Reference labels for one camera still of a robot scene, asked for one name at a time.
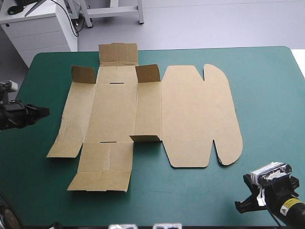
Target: desk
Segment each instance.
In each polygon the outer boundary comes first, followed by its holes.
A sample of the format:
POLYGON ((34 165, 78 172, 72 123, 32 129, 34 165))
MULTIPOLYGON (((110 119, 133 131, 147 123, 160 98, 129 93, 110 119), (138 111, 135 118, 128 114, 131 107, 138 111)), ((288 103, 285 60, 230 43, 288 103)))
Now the desk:
MULTIPOLYGON (((66 8, 63 0, 57 1, 66 8)), ((77 51, 77 38, 65 12, 54 2, 46 1, 24 17, 34 4, 21 13, 9 15, 8 8, 16 3, 5 0, 0 10, 0 25, 26 65, 30 67, 34 56, 41 52, 77 51)))
POLYGON ((112 223, 194 226, 275 225, 267 212, 239 214, 234 201, 250 195, 243 174, 272 161, 291 164, 305 200, 305 80, 286 47, 139 51, 139 64, 222 69, 232 90, 244 149, 221 166, 212 149, 207 168, 172 168, 162 143, 134 147, 127 193, 66 191, 79 162, 45 158, 57 135, 71 84, 71 65, 99 67, 97 52, 38 54, 18 98, 47 106, 51 115, 33 126, 0 134, 1 190, 25 225, 94 226, 112 223))

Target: cardboard flap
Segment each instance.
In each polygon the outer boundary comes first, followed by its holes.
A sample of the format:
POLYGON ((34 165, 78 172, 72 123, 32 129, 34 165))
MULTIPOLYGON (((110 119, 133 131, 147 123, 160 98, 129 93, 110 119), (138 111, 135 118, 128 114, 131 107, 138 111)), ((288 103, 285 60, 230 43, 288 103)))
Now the cardboard flap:
POLYGON ((94 68, 72 65, 72 80, 76 83, 95 83, 94 68))
POLYGON ((78 172, 68 190, 127 191, 132 142, 83 144, 78 172))
POLYGON ((213 103, 213 139, 220 163, 229 165, 235 162, 242 153, 243 139, 237 121, 230 85, 225 74, 217 67, 206 64, 204 82, 207 96, 213 103))
POLYGON ((169 66, 162 80, 162 139, 173 167, 205 167, 215 141, 219 161, 233 163, 243 148, 225 74, 205 65, 169 66))
POLYGON ((76 157, 82 142, 54 142, 47 157, 76 157))
POLYGON ((101 44, 99 49, 101 66, 138 65, 138 47, 135 43, 101 44))
POLYGON ((95 95, 96 84, 94 83, 72 83, 67 101, 62 113, 61 126, 56 137, 56 142, 64 142, 63 144, 54 144, 47 157, 74 157, 77 156, 79 149, 75 152, 68 152, 58 146, 65 146, 68 142, 83 143, 86 137, 93 99, 95 95))
POLYGON ((161 83, 139 83, 133 135, 156 135, 161 139, 161 83))
POLYGON ((160 72, 157 64, 136 66, 135 70, 139 83, 160 81, 160 72))

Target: gray floor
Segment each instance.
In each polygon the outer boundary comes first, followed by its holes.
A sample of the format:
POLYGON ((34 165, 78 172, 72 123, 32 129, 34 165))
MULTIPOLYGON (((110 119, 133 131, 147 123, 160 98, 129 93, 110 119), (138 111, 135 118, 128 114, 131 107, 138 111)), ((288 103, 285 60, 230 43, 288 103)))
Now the gray floor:
MULTIPOLYGON (((133 5, 136 0, 121 0, 133 5)), ((92 8, 108 1, 88 0, 92 8)), ((136 42, 140 50, 284 45, 305 49, 305 0, 143 0, 145 24, 136 15, 93 19, 79 51, 98 44, 136 42)), ((0 30, 0 80, 21 83, 27 67, 0 30)))

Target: cabinet drawer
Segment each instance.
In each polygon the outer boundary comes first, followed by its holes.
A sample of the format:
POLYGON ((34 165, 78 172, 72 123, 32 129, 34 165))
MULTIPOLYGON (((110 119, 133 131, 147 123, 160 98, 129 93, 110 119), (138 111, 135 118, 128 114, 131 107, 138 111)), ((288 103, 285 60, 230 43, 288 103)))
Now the cabinet drawer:
POLYGON ((62 31, 15 37, 10 40, 19 52, 68 44, 62 31))
POLYGON ((35 49, 30 51, 19 52, 19 55, 24 60, 25 64, 30 67, 34 57, 36 54, 41 52, 70 52, 70 48, 68 45, 49 47, 45 49, 35 49))
POLYGON ((24 37, 40 33, 61 31, 61 25, 56 17, 39 18, 27 21, 17 21, 1 24, 9 38, 24 37))

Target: yellow label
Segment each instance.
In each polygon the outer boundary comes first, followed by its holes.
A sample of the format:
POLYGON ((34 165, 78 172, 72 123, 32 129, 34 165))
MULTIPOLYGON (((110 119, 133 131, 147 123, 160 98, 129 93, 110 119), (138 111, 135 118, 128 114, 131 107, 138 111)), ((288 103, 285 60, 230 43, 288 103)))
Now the yellow label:
POLYGON ((300 200, 298 200, 297 198, 291 198, 289 200, 287 200, 283 206, 285 206, 286 208, 291 208, 293 205, 297 204, 297 203, 302 203, 300 200))

